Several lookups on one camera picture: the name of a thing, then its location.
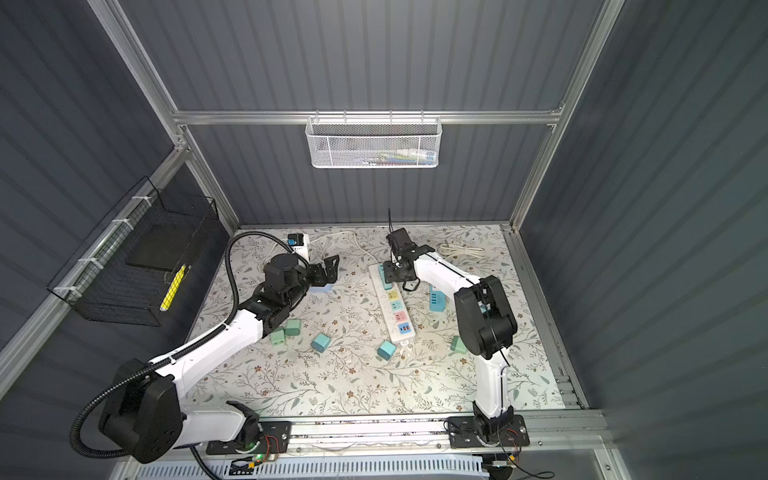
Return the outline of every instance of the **green cube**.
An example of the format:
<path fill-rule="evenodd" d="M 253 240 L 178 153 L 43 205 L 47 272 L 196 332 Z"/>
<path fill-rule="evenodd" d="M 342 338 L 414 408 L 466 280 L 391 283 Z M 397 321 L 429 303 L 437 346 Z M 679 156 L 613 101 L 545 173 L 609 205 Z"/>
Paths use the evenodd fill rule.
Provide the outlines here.
<path fill-rule="evenodd" d="M 277 329 L 270 334 L 270 341 L 273 345 L 282 345 L 286 342 L 286 333 L 283 329 Z"/>
<path fill-rule="evenodd" d="M 387 340 L 384 340 L 384 343 L 379 347 L 379 350 L 376 352 L 379 354 L 380 357 L 382 357 L 384 360 L 389 361 L 389 359 L 392 358 L 392 355 L 395 355 L 395 350 L 397 350 L 397 347 L 394 346 L 392 343 L 388 342 Z"/>
<path fill-rule="evenodd" d="M 326 349 L 328 348 L 328 345 L 330 344 L 331 344 L 331 339 L 323 335 L 322 333 L 320 333 L 312 341 L 312 348 L 314 348 L 320 353 L 323 353 L 326 351 Z"/>
<path fill-rule="evenodd" d="M 286 322 L 286 335 L 296 336 L 301 333 L 301 320 L 290 319 Z"/>
<path fill-rule="evenodd" d="M 462 342 L 462 338 L 458 335 L 453 337 L 453 341 L 451 342 L 451 350 L 456 353 L 467 353 L 467 347 L 464 345 L 464 342 Z"/>

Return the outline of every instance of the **white power strip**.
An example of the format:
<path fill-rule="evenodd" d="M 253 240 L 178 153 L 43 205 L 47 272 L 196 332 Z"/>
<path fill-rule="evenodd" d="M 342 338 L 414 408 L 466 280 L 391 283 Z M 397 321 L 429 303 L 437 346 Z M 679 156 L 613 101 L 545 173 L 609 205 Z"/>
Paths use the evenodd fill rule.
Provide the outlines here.
<path fill-rule="evenodd" d="M 406 304 L 402 299 L 397 283 L 384 283 L 384 270 L 381 263 L 368 267 L 371 273 L 371 281 L 379 305 L 384 313 L 384 323 L 389 330 L 389 338 L 392 343 L 404 343 L 416 336 L 408 315 Z"/>

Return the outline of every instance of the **white power cord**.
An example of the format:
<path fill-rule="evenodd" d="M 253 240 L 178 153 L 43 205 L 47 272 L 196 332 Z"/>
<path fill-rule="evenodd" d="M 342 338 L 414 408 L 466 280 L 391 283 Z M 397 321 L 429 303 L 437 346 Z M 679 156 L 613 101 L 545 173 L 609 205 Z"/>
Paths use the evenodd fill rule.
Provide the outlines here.
<path fill-rule="evenodd" d="M 326 237 L 331 237 L 333 235 L 341 235 L 342 233 L 351 233 L 352 234 L 352 242 L 355 243 L 355 246 L 357 247 L 357 249 L 360 250 L 361 252 L 363 252 L 365 255 L 368 255 L 369 257 L 371 257 L 374 262 L 381 263 L 381 261 L 379 259 L 374 257 L 368 250 L 362 248 L 360 246 L 360 244 L 357 243 L 357 233 L 355 233 L 355 232 L 353 232 L 351 230 L 342 230 L 340 232 L 326 233 L 325 235 L 320 235 L 317 238 L 313 238 L 312 240 L 310 240 L 310 243 L 315 243 L 317 240 L 321 240 L 321 239 L 326 238 Z"/>
<path fill-rule="evenodd" d="M 467 257 L 485 258 L 485 250 L 480 247 L 464 247 L 455 243 L 440 243 L 437 246 L 437 253 L 444 257 L 453 257 L 454 255 L 466 255 Z"/>

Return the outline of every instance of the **white wire basket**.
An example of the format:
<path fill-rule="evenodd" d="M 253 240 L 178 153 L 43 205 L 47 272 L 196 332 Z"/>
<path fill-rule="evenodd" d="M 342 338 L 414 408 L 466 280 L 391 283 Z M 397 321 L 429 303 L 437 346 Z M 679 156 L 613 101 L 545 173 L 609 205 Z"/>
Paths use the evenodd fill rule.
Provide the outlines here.
<path fill-rule="evenodd" d="M 316 168 L 434 168 L 442 124 L 306 122 L 306 141 Z"/>

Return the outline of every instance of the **yellow marker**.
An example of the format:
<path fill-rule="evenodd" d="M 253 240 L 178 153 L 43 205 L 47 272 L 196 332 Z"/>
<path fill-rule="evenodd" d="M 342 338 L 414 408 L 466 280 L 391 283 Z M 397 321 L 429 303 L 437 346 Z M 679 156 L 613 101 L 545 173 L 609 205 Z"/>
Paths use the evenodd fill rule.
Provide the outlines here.
<path fill-rule="evenodd" d="M 168 293 L 165 294 L 165 298 L 163 298 L 163 303 L 160 304 L 160 311 L 161 312 L 167 312 L 170 308 L 170 304 L 174 301 L 174 296 L 176 296 L 176 291 L 179 290 L 179 285 L 181 285 L 181 280 L 184 279 L 184 274 L 187 272 L 187 266 L 182 265 L 178 272 L 176 272 L 176 276 L 174 277 L 174 281 L 170 283 L 170 287 L 168 287 Z"/>

